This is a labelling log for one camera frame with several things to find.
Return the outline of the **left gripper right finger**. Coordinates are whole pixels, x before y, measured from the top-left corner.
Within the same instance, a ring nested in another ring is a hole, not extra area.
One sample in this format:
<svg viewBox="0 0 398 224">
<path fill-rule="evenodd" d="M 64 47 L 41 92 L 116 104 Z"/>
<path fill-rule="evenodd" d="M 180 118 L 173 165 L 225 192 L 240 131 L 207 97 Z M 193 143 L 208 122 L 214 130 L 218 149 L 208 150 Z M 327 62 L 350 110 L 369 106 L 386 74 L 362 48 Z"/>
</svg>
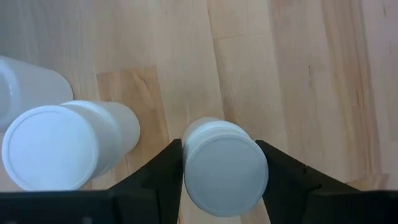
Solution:
<svg viewBox="0 0 398 224">
<path fill-rule="evenodd" d="M 265 141 L 257 140 L 268 164 L 269 180 L 262 196 L 271 224 L 302 224 L 308 194 L 321 187 L 309 168 Z"/>
</svg>

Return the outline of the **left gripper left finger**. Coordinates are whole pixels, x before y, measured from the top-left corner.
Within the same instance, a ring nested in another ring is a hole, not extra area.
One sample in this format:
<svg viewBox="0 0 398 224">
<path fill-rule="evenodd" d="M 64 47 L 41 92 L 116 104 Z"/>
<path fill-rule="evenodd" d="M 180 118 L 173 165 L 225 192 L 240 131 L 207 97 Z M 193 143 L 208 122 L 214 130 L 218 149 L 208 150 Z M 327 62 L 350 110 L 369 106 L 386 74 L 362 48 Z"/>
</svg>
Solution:
<svg viewBox="0 0 398 224">
<path fill-rule="evenodd" d="M 116 224 L 177 224 L 182 193 L 182 140 L 112 186 Z"/>
</svg>

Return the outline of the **white pill bottle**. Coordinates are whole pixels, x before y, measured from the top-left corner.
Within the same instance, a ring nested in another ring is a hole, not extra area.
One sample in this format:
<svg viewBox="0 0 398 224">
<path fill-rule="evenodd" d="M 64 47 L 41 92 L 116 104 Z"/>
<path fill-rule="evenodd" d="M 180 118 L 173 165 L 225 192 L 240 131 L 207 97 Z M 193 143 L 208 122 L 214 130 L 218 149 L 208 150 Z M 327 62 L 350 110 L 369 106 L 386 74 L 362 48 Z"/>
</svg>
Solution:
<svg viewBox="0 0 398 224">
<path fill-rule="evenodd" d="M 194 204 L 217 217 L 246 213 L 269 180 L 266 156 L 234 123 L 203 117 L 183 135 L 184 182 Z"/>
<path fill-rule="evenodd" d="M 9 126 L 2 162 L 24 190 L 78 190 L 114 168 L 134 149 L 140 134 L 136 114 L 118 102 L 40 106 Z"/>
<path fill-rule="evenodd" d="M 27 110 L 72 99 L 69 82 L 58 72 L 0 55 L 0 132 Z"/>
</svg>

